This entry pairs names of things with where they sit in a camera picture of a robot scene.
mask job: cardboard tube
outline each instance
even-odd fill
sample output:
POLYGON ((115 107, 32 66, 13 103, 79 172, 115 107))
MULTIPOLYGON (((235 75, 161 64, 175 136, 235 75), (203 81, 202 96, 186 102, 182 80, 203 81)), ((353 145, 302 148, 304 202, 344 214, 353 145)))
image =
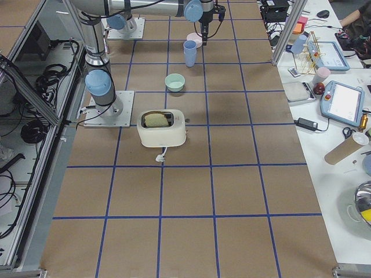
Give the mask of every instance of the cardboard tube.
POLYGON ((355 132, 351 137, 325 155, 325 161, 328 164, 335 165, 368 143, 369 139, 366 135, 361 132, 355 132))

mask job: blue tape grid line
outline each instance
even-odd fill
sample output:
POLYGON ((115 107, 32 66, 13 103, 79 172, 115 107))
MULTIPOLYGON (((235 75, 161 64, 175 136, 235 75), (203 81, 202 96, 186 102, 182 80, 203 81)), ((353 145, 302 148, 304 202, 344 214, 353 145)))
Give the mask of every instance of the blue tape grid line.
MULTIPOLYGON (((230 18, 231 18, 231 24, 232 24, 232 30, 233 30, 234 38, 236 38, 236 32, 235 32, 235 28, 234 28, 234 21, 232 20, 232 13, 231 13, 231 8, 230 8, 230 4, 229 3, 228 3, 228 11, 230 13, 230 18)), ((236 50, 237 50, 238 61, 241 62, 241 58, 240 58, 239 50, 238 50, 237 40, 235 41, 235 45, 236 45, 236 50)), ((239 67, 240 67, 240 71, 241 71, 241 78, 242 78, 243 89, 246 91, 246 83, 247 82, 245 82, 245 80, 244 80, 242 65, 240 64, 239 67)), ((246 103, 247 103, 247 106, 248 106, 248 114, 249 114, 250 123, 252 123, 253 122, 253 119, 252 119, 252 115, 251 115, 251 109, 250 109, 250 104, 249 104, 249 97, 248 97, 248 94, 247 93, 245 93, 245 98, 246 98, 246 103)), ((256 142, 255 131, 254 131, 254 126, 253 125, 251 126, 251 131, 252 131, 252 137, 253 137, 253 142, 254 142, 254 147, 255 147, 256 159, 257 159, 257 164, 258 164, 258 169, 259 169, 259 175, 260 175, 260 181, 261 181, 261 188, 263 190, 263 196, 264 196, 264 202, 265 202, 265 209, 267 211, 268 226, 269 226, 269 230, 270 230, 270 234, 271 234, 271 241, 272 241, 273 253, 274 253, 274 258, 275 258, 276 267, 277 267, 277 274, 278 274, 278 277, 281 278, 281 268, 280 268, 280 265, 279 265, 277 248, 276 248, 275 240, 274 240, 274 233, 273 233, 273 228, 272 228, 272 223, 271 223, 271 217, 269 216, 268 200, 267 200, 267 195, 266 195, 266 192, 265 192, 263 173, 261 171, 259 152, 258 152, 258 148, 257 148, 257 142, 256 142)))
MULTIPOLYGON (((305 166, 306 163, 251 163, 251 164, 220 164, 220 165, 116 165, 115 168, 208 168, 208 167, 246 167, 246 166, 305 166)), ((68 169, 112 168, 113 165, 73 165, 68 169)))
POLYGON ((206 68, 205 68, 205 52, 202 48, 202 62, 203 62, 203 86, 205 88, 205 105, 206 105, 206 125, 208 130, 208 153, 209 153, 209 168, 210 168, 210 183, 211 183, 211 195, 212 195, 212 207, 213 207, 213 229, 214 229, 214 248, 215 248, 215 262, 216 262, 216 274, 220 278, 220 264, 219 264, 219 248, 218 248, 218 237, 217 237, 217 223, 216 223, 216 212, 215 212, 215 194, 214 194, 214 179, 213 179, 213 162, 212 162, 212 149, 211 149, 211 134, 210 134, 210 120, 209 120, 209 105, 208 105, 208 91, 206 84, 206 68))
POLYGON ((257 218, 257 217, 313 217, 322 213, 273 213, 273 214, 216 214, 216 215, 108 215, 108 216, 54 216, 53 220, 93 219, 192 219, 192 218, 257 218))
MULTIPOLYGON (((246 2, 226 2, 227 5, 229 6, 230 3, 256 3, 255 1, 246 1, 246 2)), ((254 126, 261 126, 261 125, 293 125, 293 123, 272 123, 272 124, 267 124, 267 123, 250 123, 250 124, 242 124, 242 125, 211 125, 209 124, 209 114, 208 114, 208 93, 213 93, 207 91, 206 87, 206 70, 205 70, 205 65, 207 64, 237 64, 240 67, 241 71, 241 77, 243 81, 243 91, 228 91, 229 93, 236 93, 236 92, 241 92, 245 94, 246 98, 246 103, 248 105, 248 113, 249 113, 249 119, 250 122, 252 122, 252 116, 250 113, 250 106, 249 106, 249 93, 261 93, 261 92, 269 92, 269 93, 275 93, 275 92, 282 92, 281 90, 263 90, 263 91, 249 91, 246 89, 244 77, 243 77, 243 71, 242 71, 242 65, 244 64, 268 64, 270 62, 260 62, 260 63, 241 63, 241 59, 239 56, 239 51, 238 51, 238 44, 237 41, 253 41, 253 40, 259 40, 259 41, 266 41, 267 39, 236 39, 235 36, 235 29, 233 22, 234 21, 246 21, 246 20, 261 20, 261 19, 237 19, 233 20, 232 17, 231 19, 226 19, 226 21, 230 21, 232 24, 232 30, 234 33, 234 39, 214 39, 213 41, 234 41, 236 50, 237 50, 237 55, 238 55, 238 63, 205 63, 204 59, 204 52, 202 49, 202 59, 203 59, 203 74, 204 74, 204 86, 205 86, 205 91, 204 92, 186 92, 186 93, 204 93, 205 94, 205 100, 206 100, 206 125, 187 125, 187 126, 205 126, 207 127, 208 130, 208 146, 209 146, 209 165, 199 165, 199 166, 177 166, 177 165, 164 165, 163 163, 160 166, 146 166, 146 165, 137 165, 137 166, 123 166, 123 165, 117 165, 117 157, 118 157, 118 150, 119 150, 119 145, 120 145, 120 139, 121 139, 121 134, 122 134, 122 129, 119 131, 119 136, 118 136, 118 142, 117 142, 117 148, 115 152, 115 159, 114 159, 114 164, 113 165, 101 165, 101 166, 68 166, 68 168, 71 169, 84 169, 84 168, 112 168, 112 176, 111 176, 111 184, 110 184, 110 190, 108 194, 108 200, 107 200, 107 208, 106 208, 106 214, 104 216, 77 216, 77 217, 53 217, 54 220, 85 220, 85 219, 101 219, 104 220, 104 225, 103 225, 103 231, 102 231, 102 236, 101 236, 101 244, 100 244, 100 250, 99 250, 99 257, 97 260, 97 268, 96 268, 96 278, 99 277, 99 269, 100 269, 100 263, 101 263, 101 256, 103 252, 103 246, 104 246, 104 238, 106 235, 106 228, 107 228, 107 221, 110 219, 158 219, 159 221, 159 228, 158 228, 158 251, 157 251, 157 278, 160 277, 160 258, 161 258, 161 226, 162 226, 162 219, 190 219, 190 218, 212 218, 213 219, 213 225, 214 225, 214 244, 215 244, 215 259, 216 259, 216 269, 217 269, 217 277, 220 278, 220 267, 219 267, 219 252, 218 252, 218 241, 217 241, 217 219, 218 218, 256 218, 256 217, 266 217, 268 219, 268 224, 269 224, 269 229, 270 229, 270 234, 271 234, 271 240, 272 240, 272 245, 274 249, 274 257, 276 261, 276 266, 277 266, 277 272, 278 272, 278 277, 281 278, 281 270, 279 267, 279 259, 277 255, 277 250, 275 246, 275 241, 274 241, 274 233, 272 230, 272 224, 271 224, 271 218, 272 217, 313 217, 313 216, 321 216, 321 213, 296 213, 296 214, 270 214, 269 212, 269 207, 268 207, 268 201, 267 201, 267 196, 265 193, 265 186, 264 186, 264 179, 263 179, 263 174, 261 171, 261 168, 264 166, 302 166, 302 165, 307 165, 306 163, 260 163, 259 160, 259 154, 257 151, 257 144, 256 144, 256 138, 254 134, 254 126), (254 142, 254 147, 256 151, 256 156, 257 156, 257 163, 254 164, 225 164, 225 165, 213 165, 212 163, 212 156, 211 156, 211 137, 210 137, 210 127, 212 126, 250 126, 252 128, 252 135, 253 135, 253 142, 254 142), (260 173, 260 179, 261 179, 261 186, 263 190, 263 195, 264 195, 264 202, 265 202, 265 209, 266 209, 266 214, 237 214, 237 215, 217 215, 215 211, 215 198, 214 198, 214 185, 213 185, 213 168, 214 167, 243 167, 243 166, 257 166, 259 168, 259 173, 260 173), (116 168, 130 168, 130 167, 140 167, 140 168, 146 168, 146 167, 160 167, 161 168, 161 187, 160 187, 160 198, 159 198, 159 215, 109 215, 109 208, 110 208, 110 201, 111 201, 111 194, 112 194, 112 188, 113 188, 113 183, 114 183, 114 177, 115 177, 115 169, 116 168), (179 168, 188 168, 188 167, 208 167, 210 168, 210 186, 211 186, 211 193, 212 193, 212 206, 213 206, 213 214, 212 215, 162 215, 162 198, 163 198, 163 171, 165 168, 172 168, 172 167, 179 167, 179 168)), ((182 63, 170 63, 169 62, 169 46, 170 46, 170 26, 172 21, 181 21, 181 20, 173 20, 173 19, 166 19, 166 20, 148 20, 148 21, 168 21, 169 22, 169 29, 168 29, 168 57, 167 57, 167 62, 166 63, 132 63, 133 62, 133 55, 134 55, 134 49, 136 46, 136 41, 134 41, 133 44, 133 49, 132 49, 132 56, 130 58, 130 63, 117 63, 117 64, 128 64, 129 65, 129 70, 128 70, 128 78, 126 80, 126 88, 128 87, 129 83, 129 76, 131 72, 131 68, 133 64, 166 64, 166 73, 169 72, 169 65, 171 64, 182 64, 182 63)), ((161 40, 143 40, 143 41, 161 41, 161 40)), ((167 91, 165 90, 165 105, 164 107, 166 108, 166 103, 167 103, 167 91)))

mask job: computer mouse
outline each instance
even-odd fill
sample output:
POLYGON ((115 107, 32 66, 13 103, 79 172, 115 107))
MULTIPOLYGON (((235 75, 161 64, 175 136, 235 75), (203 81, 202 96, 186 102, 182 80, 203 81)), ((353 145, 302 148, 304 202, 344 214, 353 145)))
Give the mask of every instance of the computer mouse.
POLYGON ((320 19, 327 19, 330 15, 330 11, 322 10, 316 14, 320 19))

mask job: scissors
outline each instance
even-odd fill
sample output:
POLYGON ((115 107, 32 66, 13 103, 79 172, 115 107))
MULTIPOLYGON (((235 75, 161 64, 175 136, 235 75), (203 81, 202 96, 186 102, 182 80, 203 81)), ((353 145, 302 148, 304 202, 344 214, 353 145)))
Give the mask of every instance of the scissors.
POLYGON ((348 139, 349 137, 351 137, 354 132, 355 130, 351 129, 350 127, 343 128, 343 135, 345 139, 348 139))

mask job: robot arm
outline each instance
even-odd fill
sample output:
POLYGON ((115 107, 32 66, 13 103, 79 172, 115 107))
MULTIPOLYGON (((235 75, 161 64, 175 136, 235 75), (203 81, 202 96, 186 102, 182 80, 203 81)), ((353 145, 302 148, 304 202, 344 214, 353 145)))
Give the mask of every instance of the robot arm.
MULTIPOLYGON (((89 72, 85 78, 85 83, 94 99, 95 107, 98 112, 97 116, 94 118, 98 116, 102 118, 119 118, 119 116, 123 114, 131 115, 131 111, 122 112, 125 107, 115 91, 115 86, 110 74, 110 59, 105 50, 101 23, 102 19, 107 19, 107 22, 112 20, 110 27, 116 25, 117 27, 114 28, 121 30, 123 26, 127 27, 125 24, 130 22, 132 10, 136 10, 138 14, 184 16, 190 22, 200 22, 202 42, 203 45, 206 45, 209 23, 213 20, 213 15, 219 14, 219 22, 222 22, 225 14, 225 8, 218 4, 214 4, 213 0, 70 1, 79 10, 79 19, 86 49, 85 60, 89 72)), ((120 123, 113 124, 115 127, 120 125, 120 123)))
MULTIPOLYGON (((218 14, 219 21, 223 21, 225 14, 225 8, 215 5, 213 0, 72 0, 71 2, 81 11, 82 24, 85 26, 91 19, 108 18, 124 11, 130 13, 133 9, 137 9, 137 13, 140 14, 184 16, 191 22, 198 20, 201 24, 203 45, 207 44, 209 23, 212 22, 213 15, 218 14)), ((88 42, 92 38, 94 39, 94 34, 85 30, 84 40, 88 47, 90 45, 88 42)))

